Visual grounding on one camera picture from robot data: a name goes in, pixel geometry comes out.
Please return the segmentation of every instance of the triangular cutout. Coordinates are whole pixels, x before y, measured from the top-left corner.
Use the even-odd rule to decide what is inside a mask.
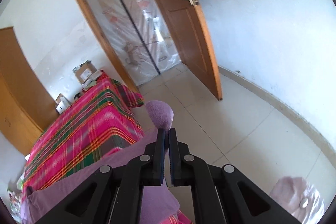
[[[97,184],[91,183],[83,192],[81,192],[71,203],[66,206],[65,211],[75,216],[81,217],[86,212],[96,188]]]
[[[245,182],[238,182],[238,187],[252,216],[258,216],[271,208],[270,205],[248,187]]]

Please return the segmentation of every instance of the tiled floor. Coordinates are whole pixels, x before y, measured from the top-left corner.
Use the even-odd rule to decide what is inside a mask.
[[[221,83],[219,102],[180,64],[140,90],[146,101],[171,106],[178,140],[187,143],[192,154],[220,167],[235,165],[266,193],[282,176],[305,177],[328,207],[336,193],[336,170],[321,150],[267,102],[223,75]],[[134,112],[144,130],[153,127],[144,107]],[[190,189],[171,186],[168,158],[165,173],[181,210],[194,221]]]

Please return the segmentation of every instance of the black curtain strip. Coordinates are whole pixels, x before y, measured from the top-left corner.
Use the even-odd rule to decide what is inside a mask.
[[[126,13],[127,13],[127,16],[129,17],[130,21],[132,22],[132,25],[133,25],[133,27],[134,27],[136,33],[138,34],[139,39],[140,39],[142,45],[145,47],[146,52],[148,53],[149,58],[150,58],[151,62],[153,63],[153,66],[155,67],[157,73],[160,75],[161,72],[160,72],[159,68],[157,67],[157,65],[155,64],[155,61],[154,61],[154,59],[153,59],[153,57],[152,57],[152,54],[150,53],[150,51],[149,51],[149,49],[148,49],[148,47],[147,47],[145,41],[143,40],[142,35],[140,34],[140,31],[138,30],[138,28],[137,28],[137,26],[136,26],[136,24],[135,24],[135,22],[134,22],[134,20],[133,20],[133,18],[132,18],[132,16],[131,16],[129,10],[127,9],[127,7],[126,7],[126,5],[125,5],[125,3],[124,3],[123,0],[120,0],[120,2],[121,2],[123,8],[125,9],[125,11],[126,11]]]

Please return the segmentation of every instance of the transparent plastic curtain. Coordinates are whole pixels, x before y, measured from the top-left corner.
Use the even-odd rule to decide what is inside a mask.
[[[181,62],[155,0],[87,2],[136,85]]]

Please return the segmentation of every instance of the door frame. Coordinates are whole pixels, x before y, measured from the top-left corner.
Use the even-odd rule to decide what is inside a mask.
[[[98,24],[89,4],[86,0],[76,0],[83,16],[85,17],[87,23],[89,24],[93,34],[97,38],[100,46],[105,51],[108,59],[114,66],[117,73],[119,73],[122,80],[125,82],[125,84],[128,86],[128,88],[134,92],[138,92],[138,87],[134,83],[133,79],[128,74],[127,70],[125,69],[124,65],[120,61],[118,55],[116,54],[113,47],[110,45],[107,37],[105,36],[103,30],[101,29],[100,25]]]

